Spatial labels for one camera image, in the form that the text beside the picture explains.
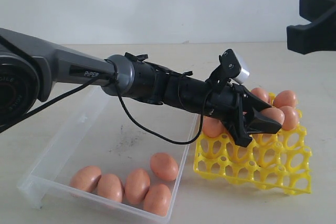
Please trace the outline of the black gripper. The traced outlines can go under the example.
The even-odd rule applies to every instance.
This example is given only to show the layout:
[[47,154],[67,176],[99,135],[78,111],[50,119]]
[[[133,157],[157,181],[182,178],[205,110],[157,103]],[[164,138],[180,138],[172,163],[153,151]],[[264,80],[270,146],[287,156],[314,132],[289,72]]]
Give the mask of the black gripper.
[[260,114],[271,105],[243,85],[227,84],[220,93],[211,92],[207,102],[208,115],[222,122],[237,146],[247,147],[252,141],[251,134],[276,134],[282,127]]

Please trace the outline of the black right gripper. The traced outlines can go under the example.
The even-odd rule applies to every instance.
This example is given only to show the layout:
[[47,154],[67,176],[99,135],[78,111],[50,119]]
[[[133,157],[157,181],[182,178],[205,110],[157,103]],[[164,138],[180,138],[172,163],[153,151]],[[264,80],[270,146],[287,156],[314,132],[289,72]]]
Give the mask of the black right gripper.
[[288,50],[302,55],[335,51],[335,0],[299,0],[299,16],[311,23],[286,28]]

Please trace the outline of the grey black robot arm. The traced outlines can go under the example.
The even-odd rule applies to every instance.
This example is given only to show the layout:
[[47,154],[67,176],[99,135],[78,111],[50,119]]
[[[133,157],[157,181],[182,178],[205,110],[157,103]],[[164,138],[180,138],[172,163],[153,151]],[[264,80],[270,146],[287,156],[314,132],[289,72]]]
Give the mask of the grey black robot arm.
[[168,105],[218,119],[236,145],[246,147],[254,134],[276,134],[280,123],[264,114],[270,105],[244,86],[249,71],[227,49],[207,80],[192,78],[148,61],[148,56],[112,55],[99,59],[52,42],[1,29],[1,131],[53,105],[56,83],[90,85],[119,99]]

